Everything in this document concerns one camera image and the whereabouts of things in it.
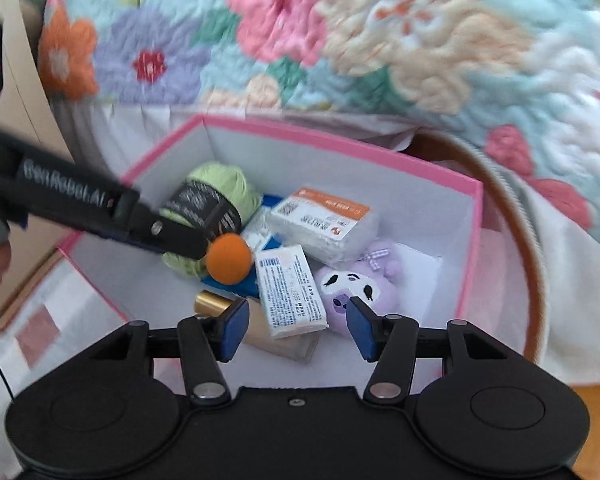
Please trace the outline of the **gold cap cosmetic bottle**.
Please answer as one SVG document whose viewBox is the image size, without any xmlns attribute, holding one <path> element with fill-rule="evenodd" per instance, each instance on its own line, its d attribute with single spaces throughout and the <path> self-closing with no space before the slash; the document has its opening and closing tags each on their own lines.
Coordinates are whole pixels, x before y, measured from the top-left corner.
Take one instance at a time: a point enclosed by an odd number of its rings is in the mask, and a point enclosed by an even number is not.
<svg viewBox="0 0 600 480">
<path fill-rule="evenodd" d="M 260 304 L 257 300 L 250 298 L 247 298 L 247 301 L 249 304 L 249 327 L 244 337 L 245 344 L 288 360 L 304 364 L 311 361 L 321 338 L 320 332 L 275 339 L 270 334 L 268 322 L 266 322 Z M 197 314 L 216 318 L 233 302 L 233 299 L 203 290 L 196 297 L 194 310 Z"/>
</svg>

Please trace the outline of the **pink cardboard box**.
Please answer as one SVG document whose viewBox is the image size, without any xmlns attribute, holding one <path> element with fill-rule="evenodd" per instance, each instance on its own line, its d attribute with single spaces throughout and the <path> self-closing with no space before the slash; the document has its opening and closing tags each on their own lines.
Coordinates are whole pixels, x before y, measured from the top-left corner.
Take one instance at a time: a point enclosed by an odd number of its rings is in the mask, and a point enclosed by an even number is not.
<svg viewBox="0 0 600 480">
<path fill-rule="evenodd" d="M 217 162 L 277 204 L 261 214 L 277 247 L 248 256 L 253 310 L 275 342 L 317 336 L 307 363 L 242 344 L 222 365 L 227 387 L 363 389 L 373 367 L 347 330 L 346 303 L 445 326 L 463 304 L 475 265 L 481 184 L 385 148 L 291 127 L 197 116 L 128 174 L 143 203 L 189 226 L 195 206 L 234 211 L 191 184 Z"/>
</svg>

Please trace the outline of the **purple plush toy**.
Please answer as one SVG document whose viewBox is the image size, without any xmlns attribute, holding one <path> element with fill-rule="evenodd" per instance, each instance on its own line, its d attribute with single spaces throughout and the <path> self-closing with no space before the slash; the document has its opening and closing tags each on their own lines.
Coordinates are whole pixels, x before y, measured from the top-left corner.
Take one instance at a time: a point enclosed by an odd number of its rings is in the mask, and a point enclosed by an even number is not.
<svg viewBox="0 0 600 480">
<path fill-rule="evenodd" d="M 374 240 L 343 270 L 322 266 L 314 273 L 314 281 L 324 304 L 329 329 L 350 338 L 347 303 L 353 297 L 362 299 L 380 316 L 398 313 L 403 275 L 398 245 L 391 240 Z"/>
</svg>

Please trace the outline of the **beige cabinet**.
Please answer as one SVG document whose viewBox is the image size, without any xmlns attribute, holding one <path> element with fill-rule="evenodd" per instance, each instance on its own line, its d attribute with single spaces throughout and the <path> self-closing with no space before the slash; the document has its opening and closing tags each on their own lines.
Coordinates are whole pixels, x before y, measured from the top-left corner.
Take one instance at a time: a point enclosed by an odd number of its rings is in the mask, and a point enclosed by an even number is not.
<svg viewBox="0 0 600 480">
<path fill-rule="evenodd" d="M 38 76 L 20 0 L 0 0 L 3 89 L 0 93 L 0 218 L 10 224 L 10 259 L 0 284 L 0 333 L 23 298 L 58 260 L 56 246 L 67 229 L 61 209 L 68 200 L 46 188 L 55 170 L 75 172 L 72 157 Z"/>
</svg>

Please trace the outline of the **green yarn ball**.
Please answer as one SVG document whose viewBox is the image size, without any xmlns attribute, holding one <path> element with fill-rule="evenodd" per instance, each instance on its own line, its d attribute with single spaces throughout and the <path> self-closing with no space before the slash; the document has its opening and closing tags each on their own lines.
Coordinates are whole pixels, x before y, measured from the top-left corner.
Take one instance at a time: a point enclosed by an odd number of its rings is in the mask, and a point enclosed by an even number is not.
<svg viewBox="0 0 600 480">
<path fill-rule="evenodd" d="M 223 234 L 242 232 L 262 200 L 263 194 L 239 167 L 206 162 L 187 175 L 159 214 L 201 230 L 213 242 Z"/>
</svg>

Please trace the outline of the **orange makeup sponge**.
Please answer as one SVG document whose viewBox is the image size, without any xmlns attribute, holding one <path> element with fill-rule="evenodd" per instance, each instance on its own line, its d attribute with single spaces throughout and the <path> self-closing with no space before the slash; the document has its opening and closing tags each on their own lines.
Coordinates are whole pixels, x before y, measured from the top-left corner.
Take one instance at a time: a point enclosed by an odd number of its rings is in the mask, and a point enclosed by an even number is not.
<svg viewBox="0 0 600 480">
<path fill-rule="evenodd" d="M 204 257 L 209 275 L 222 285 L 243 281 L 252 267 L 252 253 L 247 243 L 236 233 L 219 236 Z"/>
</svg>

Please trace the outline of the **white printed packet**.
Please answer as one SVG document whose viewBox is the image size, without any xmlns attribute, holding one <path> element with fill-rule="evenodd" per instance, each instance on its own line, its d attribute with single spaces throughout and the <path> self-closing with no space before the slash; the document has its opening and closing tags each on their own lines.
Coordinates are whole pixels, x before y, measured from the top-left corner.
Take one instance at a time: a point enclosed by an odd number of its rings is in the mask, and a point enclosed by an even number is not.
<svg viewBox="0 0 600 480">
<path fill-rule="evenodd" d="M 260 305 L 274 339 L 328 329 L 327 315 L 300 245 L 258 252 Z"/>
</svg>

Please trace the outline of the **floral quilt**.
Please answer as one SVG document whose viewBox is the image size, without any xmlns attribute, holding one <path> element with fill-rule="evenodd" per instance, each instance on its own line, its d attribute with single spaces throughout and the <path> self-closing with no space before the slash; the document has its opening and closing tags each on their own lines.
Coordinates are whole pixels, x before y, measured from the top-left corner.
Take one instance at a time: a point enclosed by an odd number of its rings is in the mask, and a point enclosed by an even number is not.
<svg viewBox="0 0 600 480">
<path fill-rule="evenodd" d="M 38 69 L 80 104 L 411 119 L 600 243 L 600 0 L 47 0 Z"/>
</svg>

